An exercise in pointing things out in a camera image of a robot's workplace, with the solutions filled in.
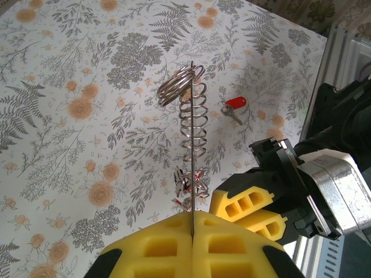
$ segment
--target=key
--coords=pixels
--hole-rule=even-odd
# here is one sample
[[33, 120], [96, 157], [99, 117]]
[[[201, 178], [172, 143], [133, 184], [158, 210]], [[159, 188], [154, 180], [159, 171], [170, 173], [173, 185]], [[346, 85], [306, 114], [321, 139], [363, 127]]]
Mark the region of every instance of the key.
[[224, 115], [224, 116], [229, 116], [229, 117], [232, 117], [233, 120], [235, 120], [236, 122], [239, 123], [240, 126], [242, 126], [242, 121], [240, 119], [237, 118], [236, 114], [234, 114], [234, 111], [233, 111], [233, 107], [230, 106], [229, 104], [226, 104], [221, 110], [220, 112]]

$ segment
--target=black rubber edge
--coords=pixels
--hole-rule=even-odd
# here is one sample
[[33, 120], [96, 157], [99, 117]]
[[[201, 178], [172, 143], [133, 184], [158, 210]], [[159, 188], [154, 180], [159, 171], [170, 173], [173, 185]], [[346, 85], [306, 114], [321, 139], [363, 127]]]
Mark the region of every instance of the black rubber edge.
[[264, 246], [263, 251], [278, 278], [305, 278], [286, 252], [273, 246]]
[[112, 249], [100, 255], [84, 278], [109, 278], [121, 254], [122, 251], [120, 249]]

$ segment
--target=red keychain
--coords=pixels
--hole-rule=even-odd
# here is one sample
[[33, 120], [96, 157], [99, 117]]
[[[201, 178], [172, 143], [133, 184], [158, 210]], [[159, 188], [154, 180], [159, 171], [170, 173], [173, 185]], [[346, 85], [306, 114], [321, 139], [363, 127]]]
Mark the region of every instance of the red keychain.
[[232, 106], [233, 109], [241, 108], [246, 105], [246, 98], [236, 97], [236, 98], [226, 101], [225, 104]]

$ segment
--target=floral tablecloth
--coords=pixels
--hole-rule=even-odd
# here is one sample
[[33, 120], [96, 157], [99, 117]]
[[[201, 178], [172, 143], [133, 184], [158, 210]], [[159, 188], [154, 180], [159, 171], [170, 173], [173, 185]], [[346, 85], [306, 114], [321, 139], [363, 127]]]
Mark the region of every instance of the floral tablecloth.
[[[179, 101], [155, 92], [191, 60], [206, 69], [210, 191], [255, 164], [250, 143], [299, 139], [326, 39], [245, 1], [183, 3], [31, 0], [0, 18], [2, 277], [82, 277], [179, 211]], [[220, 113], [236, 96], [242, 126]]]

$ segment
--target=spring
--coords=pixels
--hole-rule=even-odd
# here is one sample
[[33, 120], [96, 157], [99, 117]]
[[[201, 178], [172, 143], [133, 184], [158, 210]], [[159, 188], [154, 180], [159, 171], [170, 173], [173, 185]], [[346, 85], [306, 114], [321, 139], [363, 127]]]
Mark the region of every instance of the spring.
[[[205, 125], [208, 122], [208, 109], [205, 107], [206, 103], [206, 96], [205, 92], [207, 90], [207, 85], [203, 82], [196, 83], [197, 80], [205, 73], [205, 69], [202, 65], [195, 66], [191, 64], [190, 67], [187, 65], [181, 68], [177, 73], [175, 73], [172, 77], [170, 77], [165, 83], [163, 83], [158, 91], [158, 104], [162, 107], [168, 105], [172, 101], [174, 101], [177, 97], [179, 97], [179, 118], [180, 118], [180, 133], [185, 137], [185, 140], [182, 141], [181, 146], [186, 149], [186, 153], [183, 156], [183, 162], [191, 162], [191, 148], [192, 148], [192, 141], [194, 146], [194, 163], [197, 161], [198, 158], [202, 157], [206, 153], [206, 130], [204, 129]], [[193, 94], [190, 96], [191, 99], [185, 99], [185, 94], [190, 91], [191, 86], [197, 86], [196, 90], [193, 91]], [[191, 135], [191, 111], [193, 108], [193, 137]], [[202, 167], [195, 170], [194, 173], [191, 171], [186, 171], [182, 173], [178, 173], [178, 177], [180, 179], [187, 179], [191, 182], [191, 177], [194, 175], [195, 177], [195, 198], [207, 198], [210, 196], [208, 186], [201, 180], [201, 177], [205, 174], [205, 169]], [[182, 188], [184, 193], [190, 193], [191, 186], [187, 188]], [[179, 205], [179, 201], [176, 199], [173, 200], [176, 204]], [[180, 207], [184, 210], [190, 210], [191, 205], [191, 197], [187, 197], [184, 199], [183, 203]]]

